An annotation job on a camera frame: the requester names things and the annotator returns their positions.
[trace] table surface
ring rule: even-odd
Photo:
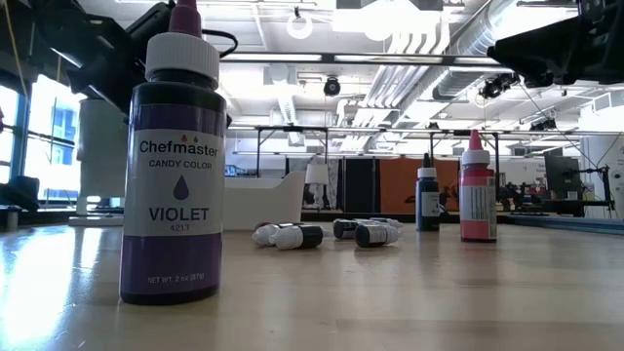
[[[226,232],[220,293],[177,306],[118,298],[120,229],[0,236],[2,350],[622,350],[624,237],[457,225],[392,246],[326,238],[256,248]]]

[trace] monitor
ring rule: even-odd
[[[562,156],[544,156],[548,190],[557,200],[582,200],[583,185],[578,160]]]

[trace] robotic arm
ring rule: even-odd
[[[158,3],[127,29],[111,18],[87,14],[76,0],[30,0],[39,33],[71,62],[73,93],[92,89],[128,114],[133,88],[145,82],[147,42],[169,28],[176,4]]]
[[[530,88],[624,82],[624,0],[576,0],[579,16],[501,39],[487,55]]]

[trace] pink bottle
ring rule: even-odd
[[[481,147],[479,132],[470,133],[470,146],[461,155],[459,220],[461,241],[496,242],[496,178],[488,169],[489,152]]]

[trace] purple bottle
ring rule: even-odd
[[[170,30],[147,46],[134,90],[120,295],[175,304],[218,290],[225,100],[218,51],[201,37],[195,0],[178,0]]]

